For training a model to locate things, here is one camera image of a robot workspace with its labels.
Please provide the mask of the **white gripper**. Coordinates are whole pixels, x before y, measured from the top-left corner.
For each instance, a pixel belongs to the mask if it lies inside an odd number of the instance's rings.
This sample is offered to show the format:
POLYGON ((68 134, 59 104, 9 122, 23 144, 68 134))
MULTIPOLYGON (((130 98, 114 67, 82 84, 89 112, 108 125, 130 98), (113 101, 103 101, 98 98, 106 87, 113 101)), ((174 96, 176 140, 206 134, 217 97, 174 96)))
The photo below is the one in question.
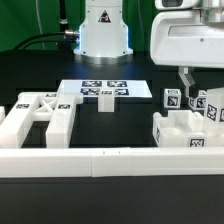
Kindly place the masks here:
POLYGON ((151 58, 180 66, 185 95, 196 98, 193 67, 224 68, 224 0, 155 0, 155 6, 160 13, 152 23, 151 58))

